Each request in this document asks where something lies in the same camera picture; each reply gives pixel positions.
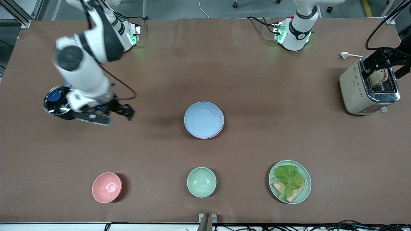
pink bowl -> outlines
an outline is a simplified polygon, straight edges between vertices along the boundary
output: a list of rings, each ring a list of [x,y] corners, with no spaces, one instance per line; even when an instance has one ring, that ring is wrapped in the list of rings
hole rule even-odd
[[[96,201],[112,202],[121,192],[121,180],[114,173],[103,173],[96,178],[91,191]]]

lettuce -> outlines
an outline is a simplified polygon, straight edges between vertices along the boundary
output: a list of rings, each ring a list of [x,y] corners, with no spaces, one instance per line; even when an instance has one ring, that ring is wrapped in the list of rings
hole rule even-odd
[[[304,178],[298,171],[297,167],[292,165],[278,166],[274,170],[275,177],[285,185],[284,192],[280,198],[289,198],[293,195],[293,191],[299,189],[304,182]]]

yellow stripe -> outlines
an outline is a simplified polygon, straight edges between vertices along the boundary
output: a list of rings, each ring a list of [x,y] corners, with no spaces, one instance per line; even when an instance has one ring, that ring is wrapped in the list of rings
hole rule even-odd
[[[365,13],[367,14],[367,17],[372,18],[372,13],[371,13],[371,9],[369,8],[368,1],[363,0],[363,5],[364,5]]]

green plate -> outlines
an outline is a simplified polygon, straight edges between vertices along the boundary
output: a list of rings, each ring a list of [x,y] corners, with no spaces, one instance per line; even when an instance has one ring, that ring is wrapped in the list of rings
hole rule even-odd
[[[217,178],[214,173],[206,168],[193,169],[187,178],[188,190],[196,197],[208,197],[217,186]]]
[[[297,167],[298,171],[301,173],[302,177],[304,178],[305,181],[305,187],[302,190],[302,192],[300,193],[300,195],[298,195],[298,197],[296,199],[293,200],[293,202],[288,202],[286,199],[281,199],[280,198],[280,193],[274,188],[274,186],[272,185],[273,183],[277,182],[278,179],[277,177],[275,177],[274,174],[274,170],[278,167],[278,166],[282,166],[282,165],[292,165]],[[298,204],[303,202],[305,199],[307,199],[309,193],[311,192],[311,177],[308,174],[308,171],[304,168],[303,165],[292,161],[292,160],[283,160],[280,161],[278,163],[276,163],[271,171],[270,174],[268,175],[268,184],[270,185],[270,189],[272,191],[272,193],[274,194],[275,197],[277,197],[280,201],[286,203],[286,204]]]

white plug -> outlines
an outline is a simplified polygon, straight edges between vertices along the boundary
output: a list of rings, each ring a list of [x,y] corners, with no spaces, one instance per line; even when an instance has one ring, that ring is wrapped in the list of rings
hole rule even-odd
[[[348,58],[348,56],[353,56],[353,57],[363,58],[363,56],[360,56],[360,55],[353,55],[353,54],[350,54],[350,53],[348,53],[348,52],[346,52],[346,51],[341,52],[341,53],[340,53],[340,56],[341,56],[343,59],[347,59],[347,58]]]

